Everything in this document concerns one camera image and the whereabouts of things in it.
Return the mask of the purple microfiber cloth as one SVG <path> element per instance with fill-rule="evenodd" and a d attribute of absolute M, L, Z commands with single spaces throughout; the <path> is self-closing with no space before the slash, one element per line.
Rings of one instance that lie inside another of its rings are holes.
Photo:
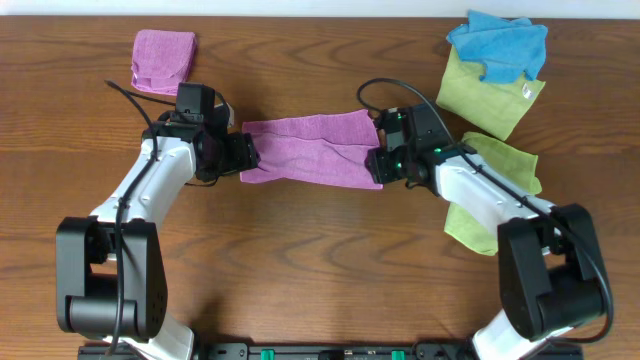
<path fill-rule="evenodd" d="M 279 179 L 345 188 L 380 190 L 365 166 L 368 152 L 380 146 L 365 109 L 342 114 L 246 122 L 260 156 L 258 167 L 241 173 L 244 183 Z"/>

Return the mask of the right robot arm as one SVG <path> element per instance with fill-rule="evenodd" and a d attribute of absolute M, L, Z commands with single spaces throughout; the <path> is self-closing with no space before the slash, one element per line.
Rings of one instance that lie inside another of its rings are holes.
<path fill-rule="evenodd" d="M 599 317 L 607 335 L 613 299 L 592 218 L 540 199 L 457 143 L 431 103 L 380 111 L 382 147 L 366 166 L 378 184 L 404 181 L 465 209 L 497 239 L 502 309 L 471 339 L 477 359 L 527 359 L 550 345 L 584 344 L 567 332 Z"/>

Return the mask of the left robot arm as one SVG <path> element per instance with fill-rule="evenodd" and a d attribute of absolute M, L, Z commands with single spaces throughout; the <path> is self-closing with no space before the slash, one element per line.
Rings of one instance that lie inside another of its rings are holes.
<path fill-rule="evenodd" d="M 170 110 L 147 120 L 140 153 L 87 217 L 66 217 L 56 241 L 56 317 L 89 344 L 81 359 L 212 359 L 215 349 L 168 312 L 159 230 L 186 186 L 212 187 L 254 169 L 250 135 L 213 88 L 183 82 Z"/>

